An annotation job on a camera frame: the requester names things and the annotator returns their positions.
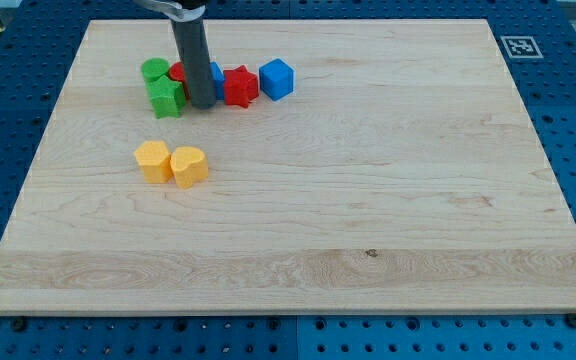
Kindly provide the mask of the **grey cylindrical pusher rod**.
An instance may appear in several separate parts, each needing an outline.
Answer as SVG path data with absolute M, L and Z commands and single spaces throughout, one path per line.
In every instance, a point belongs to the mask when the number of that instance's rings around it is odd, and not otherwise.
M 171 25 L 192 105 L 197 109 L 210 109 L 216 104 L 216 90 L 203 18 L 171 21 Z

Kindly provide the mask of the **silver clamp mount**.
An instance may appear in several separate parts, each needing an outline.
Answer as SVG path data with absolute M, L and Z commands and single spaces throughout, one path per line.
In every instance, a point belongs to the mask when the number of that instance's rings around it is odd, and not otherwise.
M 189 9 L 176 1 L 134 0 L 134 3 L 147 10 L 162 13 L 175 22 L 194 21 L 202 17 L 206 10 L 205 5 Z

